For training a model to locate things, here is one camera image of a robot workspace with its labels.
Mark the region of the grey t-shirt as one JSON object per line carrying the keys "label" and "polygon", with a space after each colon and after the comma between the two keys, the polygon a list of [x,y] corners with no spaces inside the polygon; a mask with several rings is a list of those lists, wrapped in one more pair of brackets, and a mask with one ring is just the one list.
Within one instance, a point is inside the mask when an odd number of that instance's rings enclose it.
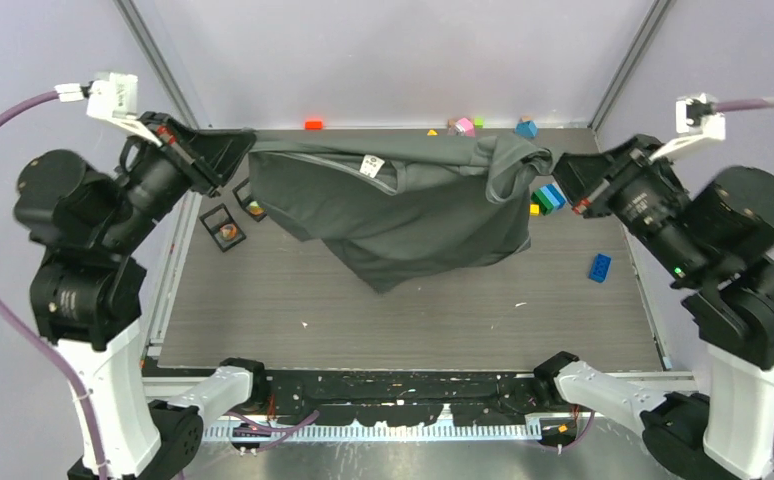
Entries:
{"label": "grey t-shirt", "polygon": [[299,241],[319,241],[385,293],[527,250],[530,187],[560,152],[514,133],[485,137],[261,136],[252,193]]}

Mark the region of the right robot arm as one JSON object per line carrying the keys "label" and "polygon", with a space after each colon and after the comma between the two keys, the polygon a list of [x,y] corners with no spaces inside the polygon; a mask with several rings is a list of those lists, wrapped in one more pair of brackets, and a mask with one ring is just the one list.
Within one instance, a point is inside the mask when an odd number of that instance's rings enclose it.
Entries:
{"label": "right robot arm", "polygon": [[637,135],[564,154],[553,175],[576,214],[617,218],[686,292],[709,392],[640,387],[563,351],[535,369],[534,397],[626,427],[681,478],[763,479],[774,473],[774,175],[730,166],[690,195],[660,148]]}

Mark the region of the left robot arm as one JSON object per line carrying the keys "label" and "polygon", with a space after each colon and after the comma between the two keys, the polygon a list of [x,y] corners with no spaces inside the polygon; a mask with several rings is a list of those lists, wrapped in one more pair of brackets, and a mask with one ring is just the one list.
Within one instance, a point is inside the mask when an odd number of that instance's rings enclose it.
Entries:
{"label": "left robot arm", "polygon": [[204,426],[239,407],[261,412],[265,367],[229,358],[169,400],[147,401],[140,367],[140,290],[134,251],[189,192],[215,196],[255,143],[250,129],[193,130],[143,114],[114,175],[79,154],[52,150],[19,177],[16,220],[44,247],[30,286],[39,335],[78,377],[85,427],[71,479],[172,479],[195,458]]}

